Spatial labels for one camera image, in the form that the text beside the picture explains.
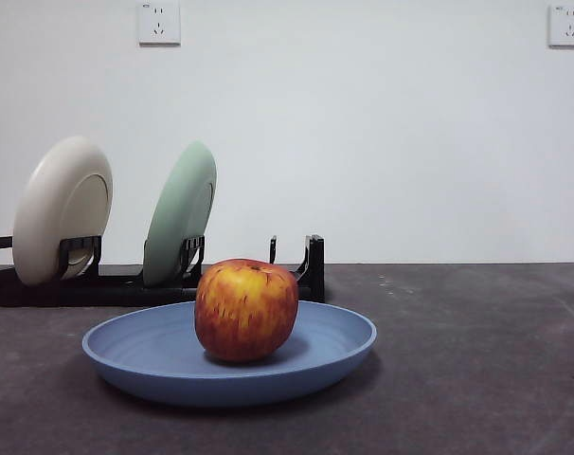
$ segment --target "dish rack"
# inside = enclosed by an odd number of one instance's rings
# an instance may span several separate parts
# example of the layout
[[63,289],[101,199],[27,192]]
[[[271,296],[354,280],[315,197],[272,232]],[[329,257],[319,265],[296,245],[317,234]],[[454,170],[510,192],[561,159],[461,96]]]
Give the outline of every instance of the dish rack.
[[[0,249],[12,247],[12,237],[0,237]],[[59,266],[52,280],[37,286],[20,282],[12,266],[0,265],[0,306],[159,306],[194,300],[196,287],[204,273],[205,236],[187,238],[180,251],[180,269],[171,281],[146,287],[142,272],[124,274],[128,265],[100,265],[101,236],[64,239],[58,246]],[[93,250],[91,263],[77,277],[62,280],[68,267],[69,252]],[[269,262],[277,254],[277,236],[270,241]],[[324,240],[306,236],[304,259],[292,270],[303,300],[325,301]]]

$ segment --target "white plate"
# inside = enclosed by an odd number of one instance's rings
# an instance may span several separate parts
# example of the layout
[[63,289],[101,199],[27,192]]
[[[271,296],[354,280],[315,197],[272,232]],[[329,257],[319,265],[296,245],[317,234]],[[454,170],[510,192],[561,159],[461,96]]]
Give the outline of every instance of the white plate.
[[[62,239],[101,235],[113,198],[110,165],[86,138],[56,144],[32,173],[13,224],[13,261],[27,285],[51,280],[59,267]],[[70,252],[64,279],[89,262],[91,248]]]

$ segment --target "green plate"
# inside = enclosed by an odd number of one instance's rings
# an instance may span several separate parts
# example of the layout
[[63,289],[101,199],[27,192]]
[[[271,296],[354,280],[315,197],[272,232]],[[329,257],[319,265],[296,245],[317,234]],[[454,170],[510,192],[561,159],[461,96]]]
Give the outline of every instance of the green plate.
[[154,209],[144,245],[146,286],[175,278],[184,240],[205,234],[216,179],[211,152],[201,142],[190,144],[175,163]]

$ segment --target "dark countertop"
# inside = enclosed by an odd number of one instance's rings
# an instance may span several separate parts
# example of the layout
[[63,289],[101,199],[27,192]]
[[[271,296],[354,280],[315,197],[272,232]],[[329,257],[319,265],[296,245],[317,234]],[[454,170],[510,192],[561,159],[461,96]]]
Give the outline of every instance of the dark countertop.
[[574,264],[327,265],[373,320],[361,367],[252,409],[179,409],[106,385],[81,351],[134,308],[0,308],[2,454],[574,454]]

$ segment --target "wall outlet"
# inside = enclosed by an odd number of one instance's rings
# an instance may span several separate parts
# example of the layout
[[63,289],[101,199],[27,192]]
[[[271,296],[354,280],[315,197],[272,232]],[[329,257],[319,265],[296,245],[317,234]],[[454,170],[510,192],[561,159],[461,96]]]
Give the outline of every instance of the wall outlet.
[[180,5],[169,2],[142,3],[139,8],[141,45],[179,45]]
[[574,6],[550,7],[551,47],[574,47]]

